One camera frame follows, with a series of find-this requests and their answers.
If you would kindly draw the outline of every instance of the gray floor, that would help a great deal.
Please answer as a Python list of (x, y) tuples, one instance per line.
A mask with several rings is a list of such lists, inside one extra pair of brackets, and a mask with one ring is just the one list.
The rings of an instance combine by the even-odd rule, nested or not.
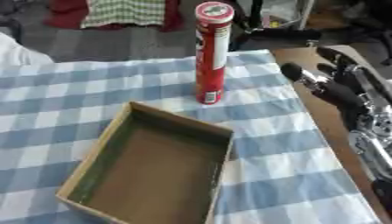
[[(25, 28), (24, 45), (51, 55), (56, 61), (76, 60), (143, 60), (148, 58), (182, 58), (194, 55), (195, 19), (193, 9), (202, 0), (185, 0), (181, 12), (185, 18), (179, 31), (160, 32), (155, 28), (129, 27), (119, 31), (64, 30), (45, 26), (42, 21), (48, 11), (45, 0), (26, 6), (17, 18)], [(334, 44), (333, 38), (322, 41)], [(243, 50), (301, 46), (290, 41), (251, 41)], [(353, 44), (372, 65), (387, 78), (392, 78), (392, 66), (381, 66), (385, 52), (377, 42)]]

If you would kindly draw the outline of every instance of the red can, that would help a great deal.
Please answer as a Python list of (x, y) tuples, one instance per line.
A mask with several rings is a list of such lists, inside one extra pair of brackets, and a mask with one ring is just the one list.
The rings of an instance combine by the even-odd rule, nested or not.
[(221, 99), (233, 8), (206, 2), (196, 7), (196, 97), (214, 104)]

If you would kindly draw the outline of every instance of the cardboard box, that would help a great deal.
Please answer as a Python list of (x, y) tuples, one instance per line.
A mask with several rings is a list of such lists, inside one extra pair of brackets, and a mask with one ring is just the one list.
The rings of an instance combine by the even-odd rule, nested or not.
[(233, 131), (131, 102), (56, 196), (100, 221), (206, 223)]

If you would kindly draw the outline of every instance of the wooden table surface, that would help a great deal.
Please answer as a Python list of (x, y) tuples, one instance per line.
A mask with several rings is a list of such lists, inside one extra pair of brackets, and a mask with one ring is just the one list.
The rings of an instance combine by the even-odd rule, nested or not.
[[(340, 50), (343, 53), (350, 55), (359, 63), (369, 67), (375, 72), (375, 70), (366, 62), (366, 60), (363, 59), (352, 47), (345, 45), (334, 45), (331, 46), (331, 48)], [(310, 47), (279, 49), (272, 51), (272, 53), (276, 57), (278, 64), (283, 64), (285, 62), (295, 62), (310, 72), (317, 71), (316, 65), (318, 63), (326, 62), (316, 54), (315, 48)], [(369, 202), (370, 206), (379, 216), (380, 220), (385, 224), (392, 223), (392, 220), (388, 217), (387, 213), (373, 193), (370, 180), (366, 176), (365, 172), (361, 169), (360, 161), (358, 160), (357, 155), (353, 153), (353, 150), (348, 145), (347, 130), (344, 128), (340, 120), (339, 111), (334, 106), (327, 104), (326, 102), (321, 101), (317, 97), (313, 96), (310, 91), (301, 84), (294, 84), (294, 88), (296, 89), (299, 97), (304, 102), (304, 105), (309, 110), (319, 129), (324, 134), (326, 141), (331, 145), (339, 161), (348, 171), (355, 184), (359, 187), (360, 191)]]

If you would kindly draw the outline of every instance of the robotic hand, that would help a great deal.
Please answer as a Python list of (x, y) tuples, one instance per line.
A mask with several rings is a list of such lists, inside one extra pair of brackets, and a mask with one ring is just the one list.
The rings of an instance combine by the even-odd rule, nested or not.
[(338, 108), (351, 148), (392, 215), (392, 85), (342, 52), (319, 47), (317, 53), (332, 63), (318, 64), (326, 75), (309, 73), (293, 63), (284, 64), (282, 73)]

